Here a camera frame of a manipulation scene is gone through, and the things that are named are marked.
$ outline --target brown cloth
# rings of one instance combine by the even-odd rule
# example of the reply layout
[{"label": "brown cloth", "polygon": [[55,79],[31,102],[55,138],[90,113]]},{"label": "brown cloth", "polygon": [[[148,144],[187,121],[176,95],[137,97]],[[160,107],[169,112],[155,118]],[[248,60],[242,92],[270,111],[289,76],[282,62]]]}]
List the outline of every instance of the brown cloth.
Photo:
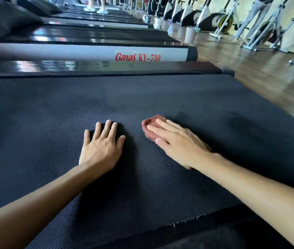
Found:
[{"label": "brown cloth", "polygon": [[163,139],[162,137],[158,136],[157,134],[155,134],[153,131],[150,131],[148,128],[147,128],[147,125],[152,125],[152,126],[155,126],[155,127],[159,127],[161,129],[164,129],[163,127],[161,127],[160,125],[158,125],[155,121],[156,119],[161,119],[162,121],[166,121],[166,118],[161,116],[161,115],[155,115],[154,117],[151,117],[149,119],[146,119],[144,121],[141,122],[141,125],[142,125],[142,130],[145,132],[145,136],[150,139],[151,141],[155,142],[156,138],[161,138]]}]

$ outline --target sneaker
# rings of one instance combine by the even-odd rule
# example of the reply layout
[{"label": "sneaker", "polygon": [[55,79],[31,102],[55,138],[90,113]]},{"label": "sneaker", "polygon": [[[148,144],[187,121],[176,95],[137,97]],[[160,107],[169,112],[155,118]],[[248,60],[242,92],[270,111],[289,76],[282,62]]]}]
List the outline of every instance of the sneaker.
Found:
[{"label": "sneaker", "polygon": [[94,8],[94,7],[86,7],[86,8],[84,8],[84,11],[96,12],[96,8]]},{"label": "sneaker", "polygon": [[103,8],[100,8],[99,10],[98,10],[98,14],[104,14],[104,15],[106,15],[106,14],[108,14],[109,12],[108,12],[108,10],[105,8],[105,9],[103,9]]}]

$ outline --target left hand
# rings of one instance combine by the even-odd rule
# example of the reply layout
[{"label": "left hand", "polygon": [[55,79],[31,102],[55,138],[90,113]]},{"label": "left hand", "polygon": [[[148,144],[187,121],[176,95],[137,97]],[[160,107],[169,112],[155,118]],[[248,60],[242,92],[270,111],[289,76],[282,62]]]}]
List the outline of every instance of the left hand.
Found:
[{"label": "left hand", "polygon": [[96,123],[95,132],[90,140],[90,131],[85,130],[84,144],[79,158],[79,166],[88,173],[89,183],[112,170],[119,160],[125,136],[115,140],[117,123],[107,120],[101,132],[101,123]]}]

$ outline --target hand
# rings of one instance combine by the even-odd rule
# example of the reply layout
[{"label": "hand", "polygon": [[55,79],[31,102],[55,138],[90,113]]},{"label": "hand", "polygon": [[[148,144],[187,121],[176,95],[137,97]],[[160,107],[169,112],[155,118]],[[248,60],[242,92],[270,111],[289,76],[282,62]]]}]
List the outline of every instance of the hand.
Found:
[{"label": "hand", "polygon": [[191,130],[183,128],[170,120],[164,122],[157,119],[156,122],[164,129],[152,125],[147,126],[149,130],[164,139],[157,138],[155,140],[156,144],[160,146],[169,157],[183,167],[187,169],[195,168],[199,159],[211,153],[210,147],[193,134]]},{"label": "hand", "polygon": [[125,136],[115,140],[117,123],[107,120],[101,133],[101,123],[96,123],[95,132],[90,140],[89,130],[85,130],[84,144],[79,158],[82,166],[89,174],[90,183],[104,173],[112,170],[122,154]]}]

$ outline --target black treadmill belt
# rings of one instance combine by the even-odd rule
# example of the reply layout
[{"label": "black treadmill belt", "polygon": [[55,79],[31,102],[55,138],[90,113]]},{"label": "black treadmill belt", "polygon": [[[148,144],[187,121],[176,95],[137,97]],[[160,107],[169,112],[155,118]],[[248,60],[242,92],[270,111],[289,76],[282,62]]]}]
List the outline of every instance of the black treadmill belt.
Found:
[{"label": "black treadmill belt", "polygon": [[119,17],[119,16],[98,16],[98,15],[87,15],[87,14],[77,14],[63,12],[59,14],[54,14],[52,17],[58,18],[67,18],[67,19],[82,19],[82,20],[91,20],[91,21],[107,21],[107,22],[126,22],[129,24],[141,24],[146,25],[141,19],[135,17]]},{"label": "black treadmill belt", "polygon": [[118,29],[104,27],[74,27],[61,25],[29,26],[14,31],[7,39],[33,39],[34,37],[104,39],[129,41],[179,42],[165,31]]},{"label": "black treadmill belt", "polygon": [[113,12],[114,10],[108,10],[108,14],[102,15],[102,14],[97,14],[97,13],[92,13],[90,11],[84,11],[83,9],[81,10],[76,10],[72,8],[68,8],[65,10],[62,10],[62,12],[65,13],[74,13],[74,14],[84,14],[84,15],[98,15],[98,16],[119,16],[119,17],[128,17],[128,18],[133,18],[132,15],[125,13],[125,12]]},{"label": "black treadmill belt", "polygon": [[240,204],[149,141],[164,115],[226,158],[294,186],[294,118],[228,75],[0,79],[0,207],[78,164],[84,129],[117,121],[115,169],[89,186],[28,248],[90,248]]}]

